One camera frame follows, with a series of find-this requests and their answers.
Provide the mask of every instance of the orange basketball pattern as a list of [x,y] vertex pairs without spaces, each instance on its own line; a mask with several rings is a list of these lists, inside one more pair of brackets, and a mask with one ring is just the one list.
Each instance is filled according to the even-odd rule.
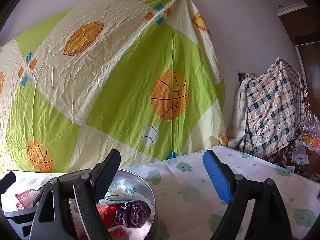
[[151,105],[163,120],[178,117],[187,106],[189,89],[184,77],[175,70],[164,72],[151,92]]
[[36,140],[30,141],[27,145],[27,156],[30,164],[40,172],[51,172],[53,160],[47,148]]
[[4,82],[4,74],[1,72],[0,73],[0,95],[2,92],[3,82]]

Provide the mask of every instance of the bedsheet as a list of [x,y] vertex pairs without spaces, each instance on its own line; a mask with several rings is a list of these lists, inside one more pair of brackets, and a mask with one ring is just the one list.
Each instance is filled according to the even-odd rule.
[[191,0],[98,0],[0,48],[0,169],[121,167],[226,145],[224,82]]
[[[283,198],[293,236],[302,239],[320,213],[317,198],[320,184],[254,156],[218,145],[211,148],[234,173],[247,179],[264,181],[272,178]],[[227,205],[220,200],[203,166],[204,151],[166,161],[126,168],[152,187],[158,214],[163,222],[163,240],[210,239]],[[4,194],[5,211],[15,209],[14,193],[38,187],[60,174],[15,171],[17,182]],[[254,201],[249,201],[238,233],[243,239],[247,231]]]

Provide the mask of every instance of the red fabric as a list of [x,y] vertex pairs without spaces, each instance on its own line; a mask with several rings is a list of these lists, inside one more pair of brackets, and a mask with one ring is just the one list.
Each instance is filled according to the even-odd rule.
[[[114,226],[114,219],[115,219],[115,215],[116,215],[116,210],[123,205],[124,205],[124,203],[112,205],[112,206],[100,205],[97,207],[98,212],[101,216],[101,219],[107,229]],[[110,232],[111,236],[123,236],[124,234],[125,234],[125,231],[121,231],[120,233]],[[83,236],[80,240],[88,240],[88,238],[87,238],[87,236]]]

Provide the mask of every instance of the plaid cloth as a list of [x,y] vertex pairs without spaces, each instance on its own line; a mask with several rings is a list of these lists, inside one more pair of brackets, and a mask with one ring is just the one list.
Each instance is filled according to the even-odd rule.
[[228,146],[261,159],[296,138],[305,116],[304,82],[278,58],[260,77],[243,81],[228,131]]
[[[309,101],[308,90],[306,88],[306,85],[302,77],[301,77],[301,82],[303,87],[304,119],[305,119],[305,117],[310,111],[310,101]],[[272,162],[275,165],[278,165],[284,168],[286,167],[287,157],[292,157],[294,141],[296,138],[300,138],[301,129],[302,129],[301,126],[302,124],[300,125],[300,127],[298,127],[298,129],[296,129],[294,138],[291,140],[291,142],[286,147],[280,149],[278,152],[276,152],[270,158],[268,158],[267,159],[268,161]]]

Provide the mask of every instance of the mattress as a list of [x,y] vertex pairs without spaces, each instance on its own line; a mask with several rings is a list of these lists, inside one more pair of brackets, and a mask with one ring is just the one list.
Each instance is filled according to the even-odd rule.
[[[259,158],[218,145],[211,148],[222,163],[245,178],[272,178],[283,198],[293,236],[302,239],[320,213],[317,198],[320,184]],[[227,205],[220,200],[203,166],[204,151],[156,163],[125,168],[145,179],[152,187],[165,240],[210,239]],[[3,195],[5,212],[15,210],[14,194],[38,189],[55,173],[15,171],[17,181]],[[254,201],[249,201],[237,239],[244,239]]]

